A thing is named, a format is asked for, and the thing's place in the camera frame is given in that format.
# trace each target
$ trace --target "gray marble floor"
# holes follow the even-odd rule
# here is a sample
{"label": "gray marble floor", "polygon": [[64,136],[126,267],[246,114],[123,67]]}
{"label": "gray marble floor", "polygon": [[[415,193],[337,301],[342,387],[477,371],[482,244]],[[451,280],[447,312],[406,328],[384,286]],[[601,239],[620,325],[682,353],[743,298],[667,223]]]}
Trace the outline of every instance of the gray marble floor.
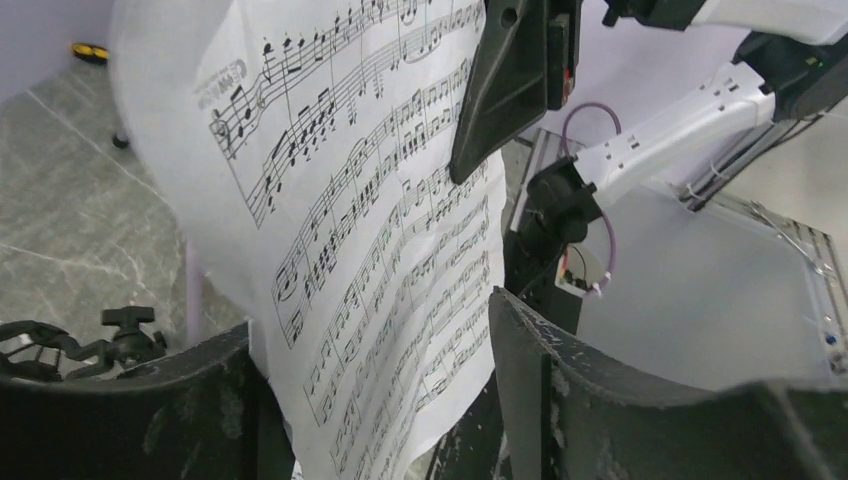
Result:
{"label": "gray marble floor", "polygon": [[[87,343],[111,334],[102,309],[146,305],[157,317],[148,331],[176,352],[185,241],[132,150],[113,147],[111,98],[106,71],[79,64],[0,105],[0,323],[45,321]],[[504,149],[511,198],[528,154]],[[207,335],[243,321],[208,284],[203,308]],[[425,469],[422,458],[410,478]]]}

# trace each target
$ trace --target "white wall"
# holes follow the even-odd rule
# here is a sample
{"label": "white wall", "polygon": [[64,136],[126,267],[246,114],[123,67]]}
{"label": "white wall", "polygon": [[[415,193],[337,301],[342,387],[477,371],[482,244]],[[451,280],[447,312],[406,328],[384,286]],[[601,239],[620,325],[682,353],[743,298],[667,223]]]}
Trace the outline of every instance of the white wall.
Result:
{"label": "white wall", "polygon": [[104,45],[115,0],[0,0],[0,103],[67,68],[73,42]]}

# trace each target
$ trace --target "sheet music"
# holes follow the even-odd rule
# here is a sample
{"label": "sheet music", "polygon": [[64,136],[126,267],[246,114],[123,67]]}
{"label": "sheet music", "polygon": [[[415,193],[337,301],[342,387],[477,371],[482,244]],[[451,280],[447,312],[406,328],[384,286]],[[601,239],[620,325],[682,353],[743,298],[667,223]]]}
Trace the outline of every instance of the sheet music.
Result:
{"label": "sheet music", "polygon": [[400,479],[493,368],[500,155],[449,179],[478,0],[119,2],[139,157],[251,354],[306,479]]}

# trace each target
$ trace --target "musical note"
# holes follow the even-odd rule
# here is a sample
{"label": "musical note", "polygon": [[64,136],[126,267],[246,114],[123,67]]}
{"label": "musical note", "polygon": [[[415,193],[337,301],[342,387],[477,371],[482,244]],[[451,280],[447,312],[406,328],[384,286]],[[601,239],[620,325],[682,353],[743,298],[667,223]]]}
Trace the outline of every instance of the musical note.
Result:
{"label": "musical note", "polygon": [[298,337],[300,337],[300,334],[303,332],[303,313],[301,313],[300,310],[294,312],[289,325],[291,325],[289,328],[291,336],[291,344],[289,347],[291,347],[295,344],[295,342],[297,342]]}
{"label": "musical note", "polygon": [[375,5],[379,12],[378,18],[380,23],[383,23],[383,10],[386,8],[385,0],[373,0],[372,5]]}
{"label": "musical note", "polygon": [[418,0],[400,0],[402,2],[400,19],[404,25],[412,25],[418,13]]}
{"label": "musical note", "polygon": [[275,284],[277,285],[277,302],[284,302],[291,298],[297,288],[297,265],[293,260],[291,264],[277,271]]}
{"label": "musical note", "polygon": [[321,135],[326,135],[324,130],[324,128],[326,128],[324,127],[325,124],[329,125],[329,127],[335,131],[336,101],[330,93],[329,87],[325,88],[318,94],[318,111],[320,112],[318,123],[322,125]]}
{"label": "musical note", "polygon": [[312,367],[312,373],[303,385],[304,392],[306,392],[307,397],[310,398],[310,404],[311,398],[318,393],[317,388],[321,383],[321,375],[327,368],[327,360],[331,358],[332,354],[333,350],[330,339],[325,337],[324,342],[321,345],[321,349],[318,350],[318,358],[315,361],[315,365]]}
{"label": "musical note", "polygon": [[410,103],[415,111],[415,115],[421,115],[424,111],[424,98],[420,88],[412,94],[412,100]]}
{"label": "musical note", "polygon": [[345,408],[344,417],[342,418],[342,425],[336,433],[336,441],[333,444],[333,448],[330,452],[333,460],[336,462],[336,471],[341,474],[346,467],[347,464],[347,456],[350,453],[350,445],[353,442],[353,439],[356,437],[357,432],[359,431],[359,427],[361,426],[362,421],[359,415],[359,411],[356,408],[355,397],[351,397],[348,400],[347,407]]}
{"label": "musical note", "polygon": [[265,47],[262,49],[262,57],[264,58],[262,63],[262,75],[265,77],[265,80],[268,81],[268,84],[274,83],[273,75],[271,74],[271,62],[274,62],[276,57],[270,56],[272,53],[274,53],[274,48],[270,43],[266,43]]}
{"label": "musical note", "polygon": [[371,470],[371,455],[368,453],[368,447],[365,447],[365,451],[362,452],[362,455],[359,457],[359,461],[357,462],[356,467],[356,475],[355,479],[359,480],[365,472]]}
{"label": "musical note", "polygon": [[364,330],[367,327],[367,317],[363,319],[362,322],[357,326],[356,331],[354,331],[353,336],[348,340],[347,344],[344,348],[344,354],[342,355],[342,362],[344,364],[348,364],[353,361],[353,358],[359,352],[359,345],[362,344],[362,338],[365,334]]}
{"label": "musical note", "polygon": [[324,56],[328,52],[329,46],[327,45],[327,34],[323,33],[320,36],[318,32],[315,32],[315,37],[312,39],[312,51],[313,57],[312,59],[316,62],[321,62],[324,60]]}
{"label": "musical note", "polygon": [[[404,18],[412,20],[415,12],[417,11],[417,5],[417,1],[406,0],[403,5],[390,8],[388,11],[392,12],[392,14],[404,14]],[[415,51],[421,51],[421,47],[423,45],[432,45],[431,39],[434,38],[436,33],[438,33],[437,36],[441,38],[446,34],[456,31],[460,26],[459,24],[453,25],[452,22],[457,15],[472,15],[475,18],[479,18],[482,17],[482,12],[483,10],[478,7],[477,9],[458,10],[445,17],[433,19],[427,26],[419,27],[409,33],[406,33],[399,40],[398,44],[392,44],[387,48],[380,49],[372,55],[363,58],[361,60],[360,68],[354,69],[347,76],[340,79],[337,84],[332,86],[331,90],[342,94],[350,92],[353,97],[358,97],[366,93],[368,83],[373,80],[375,85],[375,95],[379,93],[382,98],[384,87],[382,86],[382,78],[380,74],[386,68],[389,68],[390,70],[398,68],[400,61],[399,58],[401,58],[402,53],[406,55],[410,49],[414,48]],[[262,110],[267,108],[277,98],[281,98],[281,96],[288,98],[285,95],[286,92],[305,81],[309,76],[308,74],[311,73],[318,65],[327,61],[330,55],[340,46],[343,47],[350,44],[356,37],[361,35],[364,30],[371,25],[375,25],[376,22],[376,19],[363,16],[358,11],[349,9],[349,15],[345,20],[342,20],[339,15],[336,15],[333,28],[323,33],[320,31],[313,32],[310,37],[311,41],[309,42],[307,42],[301,35],[295,45],[292,38],[286,36],[285,41],[282,43],[284,51],[282,60],[279,60],[276,57],[275,49],[272,44],[270,42],[266,42],[263,48],[264,64],[262,71],[253,86],[249,90],[244,90],[245,92],[249,91],[256,96],[255,102],[257,103],[255,105],[251,105],[250,108],[259,108]],[[342,36],[338,35],[339,33],[343,33],[343,36],[346,38],[341,39]],[[307,56],[310,57],[310,64],[308,66],[304,64],[304,59]],[[284,78],[283,75],[276,74],[276,69],[278,68],[281,73],[286,72],[283,86],[277,86],[277,83],[280,83],[280,81]],[[466,77],[467,75],[456,72],[454,76],[456,78],[460,78]],[[351,96],[348,96],[347,99],[348,100],[345,103],[347,103],[349,107],[348,121],[356,122],[358,120],[356,106],[354,105]],[[239,140],[236,142],[229,142],[229,146],[228,142],[219,141],[221,150],[227,159],[234,158],[237,151],[242,145],[244,145],[247,137],[256,130],[255,126],[247,128],[247,126],[243,124],[244,117],[241,115],[241,112],[233,115],[233,111],[236,111],[236,108],[231,105],[224,111],[220,112],[220,116],[226,118],[224,122],[228,124],[227,128],[230,131],[237,132],[239,131],[239,127],[241,127],[242,132],[242,135],[238,136]],[[210,128],[216,137],[223,140],[222,135],[217,133],[219,131],[223,131],[223,129],[220,125],[215,125],[215,120],[213,120]],[[260,205],[253,206],[252,211],[258,208],[262,207],[260,207]],[[259,222],[258,218],[262,216],[263,215],[259,212],[254,212],[254,219],[257,220],[257,222]]]}
{"label": "musical note", "polygon": [[217,109],[212,110],[212,131],[216,137],[219,137],[219,144],[223,141],[223,149],[227,159],[234,159],[235,152],[233,151],[233,139],[230,136],[230,127],[227,125],[227,122],[221,119],[221,112]]}
{"label": "musical note", "polygon": [[250,120],[250,115],[252,110],[250,109],[250,101],[247,100],[247,95],[244,93],[244,89],[241,85],[236,88],[236,90],[230,95],[230,104],[233,106],[233,109],[236,111],[236,120],[238,121],[238,136],[244,136],[244,126],[241,121],[244,119],[245,121]]}
{"label": "musical note", "polygon": [[[423,95],[419,95],[416,98],[416,103],[421,105],[423,101],[422,99]],[[326,106],[326,111],[332,110],[331,93],[329,90],[325,89],[321,94],[319,94],[319,100],[320,105]],[[391,119],[396,118],[398,116],[398,110],[399,109],[395,109],[395,111],[391,115],[389,115],[384,120],[384,122],[391,124]],[[314,115],[312,115],[313,112],[314,110],[310,107],[308,110],[301,110],[301,115],[299,116],[303,118],[308,118],[311,116],[312,118],[314,118]],[[278,308],[280,308],[279,305],[291,298],[294,293],[294,287],[296,284],[295,275],[297,274],[296,265],[299,262],[304,261],[303,255],[305,254],[305,245],[310,245],[317,241],[317,239],[319,238],[319,227],[325,221],[325,218],[328,217],[329,208],[332,205],[332,202],[334,202],[336,198],[339,198],[338,196],[340,195],[340,192],[342,190],[353,187],[354,180],[361,175],[363,163],[369,158],[370,154],[376,150],[376,145],[378,142],[376,140],[371,139],[379,138],[380,132],[383,130],[383,128],[378,127],[369,136],[364,137],[359,142],[357,142],[357,144],[354,146],[354,149],[351,151],[351,154],[349,155],[348,161],[344,165],[343,170],[337,175],[331,177],[331,181],[325,189],[324,194],[319,197],[318,202],[316,202],[315,205],[313,205],[313,208],[310,210],[310,216],[306,220],[305,224],[301,227],[301,233],[295,242],[295,247],[297,247],[296,251],[293,247],[293,249],[286,257],[287,260],[283,263],[283,265],[287,268],[281,267],[278,270],[279,278],[277,279],[277,299],[275,302]],[[405,136],[407,139],[407,141],[405,142],[407,148],[410,148],[410,146],[413,149],[423,148],[426,142],[429,141],[429,139],[433,138],[433,135],[429,134],[426,129],[423,128],[423,123],[419,123],[415,130],[416,132],[414,135],[410,133],[409,136]],[[292,142],[303,142],[302,134],[299,135],[300,137],[290,136],[288,134],[282,135],[280,140],[277,142],[278,146],[275,146],[276,151],[272,151],[271,156],[275,158],[281,157],[283,146],[289,141],[289,139],[291,139]],[[386,157],[379,166],[379,168],[376,170],[375,174],[369,179],[368,182],[366,182],[362,186],[361,190],[357,194],[356,200],[350,205],[349,210],[340,217],[336,217],[336,224],[333,225],[332,228],[328,229],[330,232],[330,238],[326,240],[324,244],[322,244],[321,249],[315,253],[313,261],[307,265],[308,273],[303,278],[303,295],[299,297],[299,301],[297,302],[298,308],[300,308],[302,312],[305,312],[310,308],[309,305],[311,300],[318,292],[322,290],[323,286],[326,283],[326,276],[328,275],[329,271],[331,271],[336,265],[336,252],[341,247],[341,244],[349,237],[357,220],[362,216],[368,214],[370,206],[374,204],[374,202],[376,202],[378,198],[377,195],[381,190],[382,184],[386,181],[387,178],[389,178],[390,172],[394,171],[397,168],[398,162],[401,158],[402,157],[399,158],[396,153],[390,154],[388,157]],[[275,178],[269,174],[266,174],[266,176],[263,178],[260,188],[262,188],[262,190],[266,193],[270,193],[270,190],[273,190],[274,186],[276,186],[278,191],[280,189],[281,184],[278,180],[279,173],[274,173],[274,175],[277,176],[276,181]],[[432,212],[428,212],[424,217],[420,219],[420,221],[416,221],[411,224],[410,227],[415,227],[415,230],[409,230],[408,232],[404,232],[402,234],[401,241],[398,244],[400,245],[399,248],[402,248],[403,245],[409,242],[417,231],[420,231],[421,229],[429,230],[430,228],[432,228],[432,223],[435,220],[436,215],[441,215],[441,213],[439,213],[440,211],[446,212],[450,208],[453,208],[452,205],[455,205],[455,202],[458,199],[458,195],[461,195],[463,192],[465,192],[466,194],[470,192],[470,188],[474,184],[476,184],[479,178],[481,178],[480,175],[482,175],[482,173],[475,171],[469,181],[466,182],[467,185],[463,185],[464,190],[456,190],[455,192],[452,192],[448,195],[448,199],[450,199],[449,201],[453,203],[442,204],[441,210],[433,210]],[[414,203],[416,206],[421,206],[423,201],[425,200],[424,197],[427,195],[432,195],[432,192],[434,191],[438,192],[441,188],[440,185],[446,184],[447,178],[447,170],[439,169],[438,171],[434,172],[434,174],[426,181],[422,180],[421,182],[419,182],[415,191],[412,191],[410,182],[408,180],[404,181],[402,189],[405,193],[403,195],[403,198],[396,205],[397,214],[387,218],[387,222],[398,224],[400,222],[401,214],[403,217],[409,215],[411,204]],[[379,251],[382,251],[382,249],[384,248],[385,247],[378,246]],[[385,255],[385,257],[392,259],[390,261],[391,267],[387,265],[385,266],[385,268],[393,272],[396,271],[397,262],[399,260],[394,256],[394,254],[387,254]],[[361,272],[360,275],[356,277],[358,279],[358,283],[356,284],[357,290],[365,288],[366,284],[362,280],[369,278],[371,272],[375,268],[373,263],[369,263],[368,265],[363,266],[366,268]],[[403,295],[404,292],[401,291],[399,293],[400,298],[403,298]],[[398,305],[397,301],[392,308],[393,314],[396,314],[398,312],[399,307],[396,308],[396,305]],[[279,314],[279,316],[281,317],[281,322],[287,321],[282,313]],[[290,331],[290,329],[287,328],[284,328],[283,330],[284,332]],[[288,335],[289,334],[287,333],[287,340],[291,342],[291,338],[289,338]]]}

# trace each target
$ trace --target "black plastic bracket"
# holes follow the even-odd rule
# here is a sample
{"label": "black plastic bracket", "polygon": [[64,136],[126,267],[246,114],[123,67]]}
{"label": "black plastic bracket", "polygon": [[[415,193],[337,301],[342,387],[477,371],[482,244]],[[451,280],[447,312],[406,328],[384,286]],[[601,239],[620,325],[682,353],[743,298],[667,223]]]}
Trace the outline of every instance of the black plastic bracket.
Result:
{"label": "black plastic bracket", "polygon": [[683,31],[706,0],[606,0],[609,10],[603,24],[612,27],[619,17],[632,17],[646,27]]}
{"label": "black plastic bracket", "polygon": [[774,120],[803,120],[848,95],[848,36],[833,45],[807,45],[791,38],[752,33],[736,50],[774,92]]}
{"label": "black plastic bracket", "polygon": [[454,139],[451,180],[559,110],[574,85],[583,0],[489,0]]}
{"label": "black plastic bracket", "polygon": [[[139,328],[142,323],[156,320],[150,307],[131,305],[119,309],[103,310],[101,324],[117,327],[112,341],[96,340],[80,345],[65,330],[47,323],[32,320],[10,322],[0,325],[0,342],[27,335],[31,343],[9,352],[0,351],[0,377],[22,378],[37,382],[61,382],[64,380],[94,377],[111,371],[115,362],[128,369],[136,365],[165,356],[168,347],[161,332],[153,338]],[[35,359],[16,359],[24,350],[37,348]],[[53,363],[41,359],[45,349],[56,350]],[[88,361],[88,365],[68,372],[59,373],[59,363],[64,355],[69,360]]]}

